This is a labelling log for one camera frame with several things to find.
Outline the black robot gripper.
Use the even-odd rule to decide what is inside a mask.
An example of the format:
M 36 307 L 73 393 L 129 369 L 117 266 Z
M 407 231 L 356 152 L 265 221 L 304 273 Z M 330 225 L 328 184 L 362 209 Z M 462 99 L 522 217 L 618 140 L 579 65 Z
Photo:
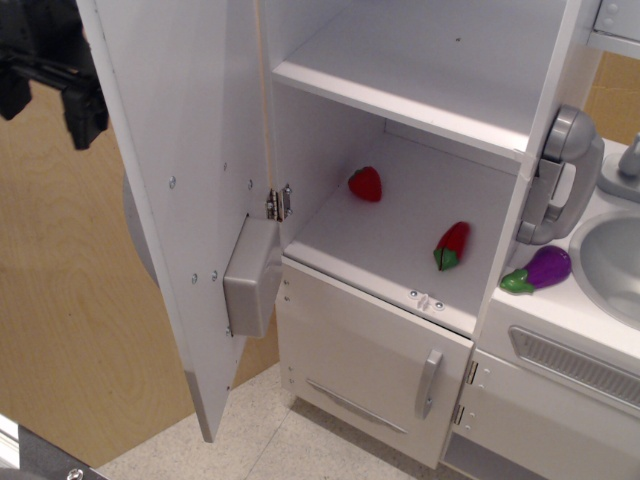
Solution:
M 7 121 L 31 101 L 29 80 L 63 90 L 93 79 L 93 61 L 74 1 L 1 3 L 1 117 Z M 64 118 L 76 150 L 87 150 L 108 128 L 100 88 L 62 92 Z

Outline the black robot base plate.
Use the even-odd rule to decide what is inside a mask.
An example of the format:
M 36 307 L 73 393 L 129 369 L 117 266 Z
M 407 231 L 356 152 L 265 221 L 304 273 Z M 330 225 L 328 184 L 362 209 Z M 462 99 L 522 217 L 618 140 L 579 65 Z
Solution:
M 31 430 L 1 416 L 1 478 L 99 480 L 104 476 Z

